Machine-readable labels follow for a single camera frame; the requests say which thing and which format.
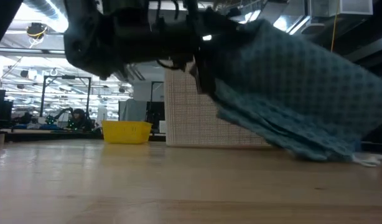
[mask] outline wire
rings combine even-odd
[[[174,20],[177,20],[179,18],[179,3],[177,2],[177,0],[172,0],[174,6],[175,6],[175,12],[174,12]],[[161,0],[158,0],[158,7],[157,7],[157,10],[156,10],[156,18],[155,18],[155,22],[157,22],[159,20],[159,14],[161,12]]]
[[[156,62],[158,63],[158,65],[164,67],[164,68],[167,68],[167,69],[170,69],[170,70],[178,70],[180,69],[179,67],[176,67],[176,66],[168,66],[168,65],[165,65],[164,63],[162,63],[160,60],[156,60]]]
[[[34,39],[33,42],[31,42],[31,38],[29,38],[29,43],[30,43],[29,48],[30,48],[30,49],[33,48],[33,46],[38,45],[38,44],[40,44],[40,43],[43,42],[43,38],[40,39],[39,41],[37,41],[37,40],[39,39],[40,35],[42,35],[42,33],[39,33],[39,35],[37,36],[36,39]],[[9,68],[8,71],[6,71],[6,72],[2,75],[2,79],[5,78],[6,75],[9,74],[9,72],[13,71],[13,70],[17,67],[18,63],[21,62],[22,58],[23,58],[23,57],[20,57],[20,58],[15,62],[15,64],[14,64],[11,68]]]
[[[256,11],[253,11],[253,13],[251,14],[251,16],[249,16],[248,21],[246,21],[246,23],[248,23],[248,22],[251,20],[251,18],[254,16],[255,13],[256,13]]]
[[[338,0],[338,6],[337,6],[337,9],[336,9],[335,20],[333,22],[332,44],[330,46],[330,51],[331,52],[333,52],[333,46],[335,45],[336,20],[338,19],[339,7],[340,7],[340,0]]]
[[[176,11],[174,12],[174,20],[177,20],[179,18],[179,3],[176,0],[172,0]]]
[[[21,61],[21,59],[22,59],[22,57],[19,58],[19,59],[15,62],[15,64],[12,65],[11,68],[9,68],[9,70],[6,71],[6,72],[2,75],[2,78],[1,78],[1,79],[5,78],[6,75],[8,75],[9,72],[13,71],[13,70],[15,69],[15,67],[18,65],[18,63]]]
[[[156,18],[155,22],[158,22],[159,20],[159,13],[161,12],[161,0],[158,0],[158,8],[156,9]]]
[[[206,9],[206,6],[202,4],[202,2],[198,2],[198,4],[200,4],[204,9]]]

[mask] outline yellow bin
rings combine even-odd
[[[143,121],[103,121],[104,141],[119,144],[148,142],[151,126]]]

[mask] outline checkered fabric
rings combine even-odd
[[[382,79],[260,20],[209,61],[218,117],[315,161],[350,161],[382,123]]]

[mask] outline fluorescent light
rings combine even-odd
[[[64,50],[49,50],[50,54],[65,54]]]
[[[245,21],[249,21],[249,22],[252,22],[252,21],[255,21],[259,14],[260,14],[260,10],[256,10],[254,12],[249,12],[245,15]]]
[[[58,87],[63,89],[63,90],[67,90],[67,91],[71,91],[72,90],[72,88],[70,86],[67,86],[67,85],[60,85]]]
[[[6,96],[5,99],[6,99],[6,100],[15,100],[15,98],[12,97],[12,96]]]
[[[294,35],[302,26],[310,20],[310,16],[306,16],[294,29],[289,32],[289,35]]]
[[[281,16],[277,19],[277,21],[273,24],[273,26],[279,30],[285,31],[287,28],[286,20]]]
[[[12,95],[12,96],[42,96],[42,93],[35,93],[35,92],[24,92],[24,91],[7,91],[7,95]],[[76,98],[76,99],[86,99],[87,95],[85,94],[77,94],[77,93],[66,93],[66,94],[61,94],[61,93],[45,93],[45,96],[67,96],[71,98]],[[102,97],[112,99],[112,100],[117,100],[117,99],[129,99],[131,98],[129,95],[101,95]],[[90,95],[90,99],[97,99],[98,95]]]
[[[202,37],[204,41],[208,41],[212,39],[212,35],[206,35],[205,37]]]
[[[27,34],[26,30],[7,30],[6,34]]]

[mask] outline white pegboard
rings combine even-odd
[[[257,134],[218,119],[214,102],[197,94],[188,73],[166,70],[164,85],[168,146],[269,146]]]

